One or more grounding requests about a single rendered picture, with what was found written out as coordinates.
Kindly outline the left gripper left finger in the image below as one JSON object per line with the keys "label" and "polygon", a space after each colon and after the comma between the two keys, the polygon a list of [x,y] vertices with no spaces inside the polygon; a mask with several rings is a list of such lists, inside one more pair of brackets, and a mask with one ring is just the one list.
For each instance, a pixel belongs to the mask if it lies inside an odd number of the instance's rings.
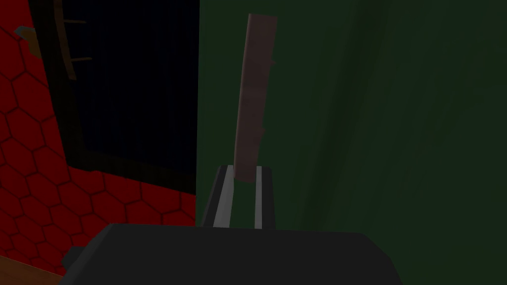
{"label": "left gripper left finger", "polygon": [[220,165],[205,207],[202,227],[230,227],[234,195],[234,167]]}

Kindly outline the brown bar handle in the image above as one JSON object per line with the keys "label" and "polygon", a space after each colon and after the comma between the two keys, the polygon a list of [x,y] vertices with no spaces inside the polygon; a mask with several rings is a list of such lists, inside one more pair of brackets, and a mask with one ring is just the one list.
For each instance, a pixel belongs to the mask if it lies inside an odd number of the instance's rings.
{"label": "brown bar handle", "polygon": [[246,183],[256,176],[276,28],[275,16],[248,16],[233,164],[235,179]]}

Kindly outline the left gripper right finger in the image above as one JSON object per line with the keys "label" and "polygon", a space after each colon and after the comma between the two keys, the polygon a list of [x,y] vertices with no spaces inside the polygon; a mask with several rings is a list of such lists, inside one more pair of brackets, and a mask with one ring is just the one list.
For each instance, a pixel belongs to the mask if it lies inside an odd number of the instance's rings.
{"label": "left gripper right finger", "polygon": [[266,166],[256,167],[255,229],[276,229],[272,171]]}

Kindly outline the dark green door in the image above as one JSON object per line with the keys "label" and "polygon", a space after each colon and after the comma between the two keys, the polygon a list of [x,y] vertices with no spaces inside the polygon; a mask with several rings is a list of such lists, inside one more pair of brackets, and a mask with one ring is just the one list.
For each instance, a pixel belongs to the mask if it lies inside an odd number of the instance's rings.
{"label": "dark green door", "polygon": [[201,0],[196,221],[276,16],[259,163],[279,229],[359,232],[404,285],[507,285],[507,0]]}

